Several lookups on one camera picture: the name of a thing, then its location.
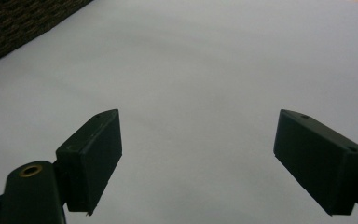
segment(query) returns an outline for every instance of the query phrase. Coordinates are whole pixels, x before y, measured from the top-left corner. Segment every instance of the woven texture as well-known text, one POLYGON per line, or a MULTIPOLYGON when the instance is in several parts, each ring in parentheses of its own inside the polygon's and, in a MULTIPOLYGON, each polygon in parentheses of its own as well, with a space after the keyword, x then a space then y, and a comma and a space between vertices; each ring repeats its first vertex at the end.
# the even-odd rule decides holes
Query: woven texture
POLYGON ((0 0, 0 58, 53 28, 91 0, 0 0))

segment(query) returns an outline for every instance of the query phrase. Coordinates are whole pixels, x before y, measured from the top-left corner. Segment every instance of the brown wicker surface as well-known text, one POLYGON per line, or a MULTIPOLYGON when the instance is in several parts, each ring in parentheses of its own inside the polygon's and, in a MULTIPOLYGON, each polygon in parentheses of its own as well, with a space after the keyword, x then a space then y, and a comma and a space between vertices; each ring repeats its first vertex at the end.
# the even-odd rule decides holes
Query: brown wicker surface
POLYGON ((0 58, 53 28, 91 0, 0 0, 0 58))

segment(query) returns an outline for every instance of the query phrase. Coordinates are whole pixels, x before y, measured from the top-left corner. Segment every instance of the screw hole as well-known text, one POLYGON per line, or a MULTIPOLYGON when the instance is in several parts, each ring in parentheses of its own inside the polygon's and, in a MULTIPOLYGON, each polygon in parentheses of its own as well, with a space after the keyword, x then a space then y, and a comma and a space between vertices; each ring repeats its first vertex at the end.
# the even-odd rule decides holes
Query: screw hole
POLYGON ((357 148, 354 148, 354 147, 348 147, 348 149, 352 152, 357 152, 357 148))
POLYGON ((41 165, 29 165, 21 170, 20 176, 21 177, 30 177, 33 175, 37 175, 41 171, 42 171, 41 165))

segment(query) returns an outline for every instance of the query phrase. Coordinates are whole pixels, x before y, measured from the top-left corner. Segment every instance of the white surface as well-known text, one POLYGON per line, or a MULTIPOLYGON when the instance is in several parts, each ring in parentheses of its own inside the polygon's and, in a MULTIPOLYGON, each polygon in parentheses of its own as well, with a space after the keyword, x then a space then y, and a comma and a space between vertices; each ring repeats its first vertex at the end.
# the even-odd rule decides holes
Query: white surface
POLYGON ((96 0, 0 60, 0 194, 111 108, 123 157, 68 223, 358 222, 272 152, 281 108, 358 143, 358 3, 96 0))

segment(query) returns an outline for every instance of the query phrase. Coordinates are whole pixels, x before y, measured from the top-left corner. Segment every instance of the white table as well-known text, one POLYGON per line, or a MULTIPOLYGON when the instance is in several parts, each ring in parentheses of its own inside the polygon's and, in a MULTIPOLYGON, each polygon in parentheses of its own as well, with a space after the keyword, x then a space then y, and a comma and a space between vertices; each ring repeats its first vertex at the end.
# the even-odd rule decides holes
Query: white table
POLYGON ((0 194, 120 110, 123 157, 68 223, 358 223, 275 159, 282 108, 358 143, 358 2, 96 0, 0 60, 0 194))

